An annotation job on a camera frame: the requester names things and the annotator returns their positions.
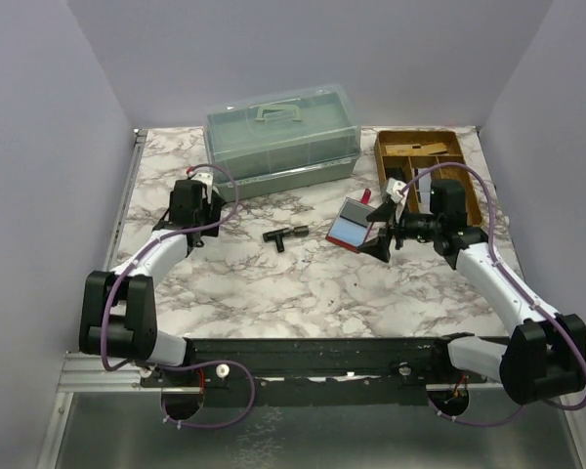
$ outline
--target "grey wall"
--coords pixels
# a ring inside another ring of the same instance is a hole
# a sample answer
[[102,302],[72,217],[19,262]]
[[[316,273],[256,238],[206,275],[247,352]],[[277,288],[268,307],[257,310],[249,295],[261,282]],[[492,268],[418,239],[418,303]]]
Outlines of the grey wall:
[[551,0],[68,0],[128,115],[340,82],[363,124],[483,124]]
[[526,278],[586,320],[586,0],[556,0],[482,130]]
[[133,138],[64,1],[0,1],[0,468],[35,465]]

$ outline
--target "marble countertop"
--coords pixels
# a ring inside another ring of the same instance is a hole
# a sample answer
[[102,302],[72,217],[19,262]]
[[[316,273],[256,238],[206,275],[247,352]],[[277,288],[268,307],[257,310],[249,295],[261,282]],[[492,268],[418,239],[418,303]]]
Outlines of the marble countertop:
[[[362,130],[363,155],[351,178],[241,201],[238,215],[205,237],[156,289],[159,327],[200,338],[434,336],[452,332],[505,335],[486,301],[431,244],[407,241],[390,264],[325,240],[345,197],[371,188],[379,201],[373,155],[377,130]],[[494,187],[476,129],[456,132],[466,160]],[[118,261],[149,237],[186,169],[206,161],[200,128],[150,130],[121,234]],[[483,195],[476,185],[485,214]],[[519,269],[507,225],[497,211],[496,245]],[[309,225],[278,254],[262,233]]]

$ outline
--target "black t-shaped connector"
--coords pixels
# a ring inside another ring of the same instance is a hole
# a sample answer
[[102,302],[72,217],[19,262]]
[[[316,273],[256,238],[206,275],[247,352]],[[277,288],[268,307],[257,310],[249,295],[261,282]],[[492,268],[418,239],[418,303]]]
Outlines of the black t-shaped connector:
[[309,234],[309,227],[303,225],[295,228],[283,228],[281,230],[275,230],[273,232],[263,233],[263,241],[270,242],[275,241],[275,248],[277,252],[284,252],[284,241],[283,239],[289,236],[304,237]]

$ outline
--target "wooden utensil tray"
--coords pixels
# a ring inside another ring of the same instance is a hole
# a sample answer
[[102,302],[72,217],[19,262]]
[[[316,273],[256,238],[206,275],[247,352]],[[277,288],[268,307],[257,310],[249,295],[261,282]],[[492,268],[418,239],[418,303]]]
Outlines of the wooden utensil tray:
[[[380,185],[386,182],[392,169],[403,171],[408,182],[414,178],[415,170],[418,169],[429,168],[446,161],[466,164],[456,134],[444,130],[380,131],[375,142],[375,160]],[[469,225],[474,227],[481,225],[480,205],[467,171],[457,167],[446,167],[433,171],[431,177],[460,181],[466,191]],[[411,212],[420,213],[417,191],[410,191],[408,209]]]

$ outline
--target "green plastic container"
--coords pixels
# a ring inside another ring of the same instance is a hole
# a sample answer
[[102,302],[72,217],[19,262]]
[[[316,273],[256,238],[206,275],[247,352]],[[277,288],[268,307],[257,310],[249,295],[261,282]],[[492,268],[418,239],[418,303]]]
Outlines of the green plastic container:
[[[230,172],[241,198],[347,178],[360,156],[360,127],[339,85],[221,107],[207,115],[205,140],[209,161]],[[234,199],[224,175],[215,184]]]

